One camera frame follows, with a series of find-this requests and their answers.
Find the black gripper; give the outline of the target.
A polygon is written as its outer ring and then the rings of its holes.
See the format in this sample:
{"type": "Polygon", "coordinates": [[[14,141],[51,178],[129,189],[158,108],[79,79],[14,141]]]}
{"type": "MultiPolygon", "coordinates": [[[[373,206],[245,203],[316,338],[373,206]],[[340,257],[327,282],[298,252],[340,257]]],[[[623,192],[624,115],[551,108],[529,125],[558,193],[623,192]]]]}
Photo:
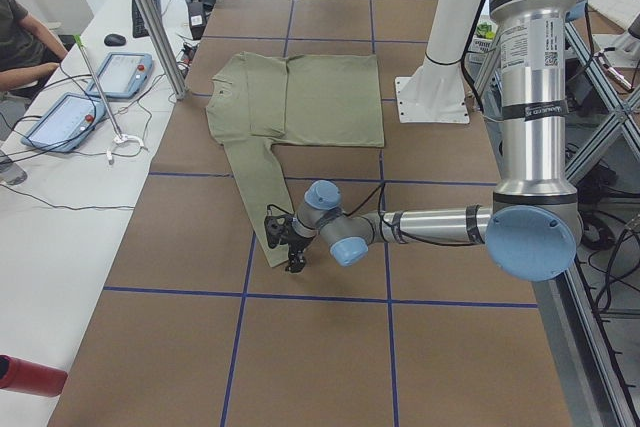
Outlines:
{"type": "Polygon", "coordinates": [[[309,229],[298,224],[291,224],[285,228],[284,242],[288,246],[286,272],[296,274],[303,271],[307,263],[303,252],[315,237],[315,229],[309,229]]]}

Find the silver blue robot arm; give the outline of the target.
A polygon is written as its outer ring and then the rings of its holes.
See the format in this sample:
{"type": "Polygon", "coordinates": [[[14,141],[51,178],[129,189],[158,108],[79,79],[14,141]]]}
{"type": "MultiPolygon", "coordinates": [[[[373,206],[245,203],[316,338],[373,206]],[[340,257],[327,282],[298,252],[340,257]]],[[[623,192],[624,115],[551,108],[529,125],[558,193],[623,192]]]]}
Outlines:
{"type": "Polygon", "coordinates": [[[493,55],[502,83],[500,125],[504,171],[489,207],[423,211],[377,210],[350,217],[338,187],[314,182],[287,219],[281,242],[287,268],[300,272],[304,252],[322,238],[349,266],[376,242],[484,245],[505,272],[545,281],[573,263],[582,234],[577,192],[565,176],[566,21],[586,0],[439,0],[424,63],[397,81],[399,110],[409,122],[450,121],[462,111],[460,71],[483,7],[498,32],[493,55]]]}

